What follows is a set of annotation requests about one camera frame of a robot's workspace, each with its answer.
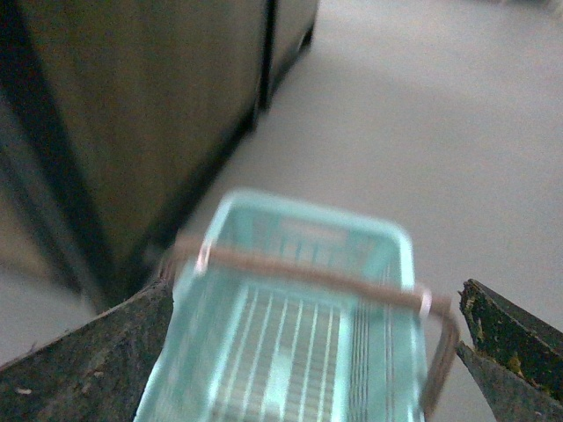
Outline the camera left gripper finger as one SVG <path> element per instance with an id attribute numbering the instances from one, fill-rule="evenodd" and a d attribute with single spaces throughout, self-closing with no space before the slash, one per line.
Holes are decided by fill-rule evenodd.
<path id="1" fill-rule="evenodd" d="M 1 367 L 3 421 L 131 421 L 172 317 L 155 280 L 88 324 Z"/>

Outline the finger of the camera right gripper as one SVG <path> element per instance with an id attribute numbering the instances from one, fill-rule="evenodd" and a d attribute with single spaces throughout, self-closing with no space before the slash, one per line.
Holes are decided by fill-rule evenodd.
<path id="1" fill-rule="evenodd" d="M 562 420 L 562 332 L 477 280 L 460 292 L 463 362 L 497 421 Z"/>

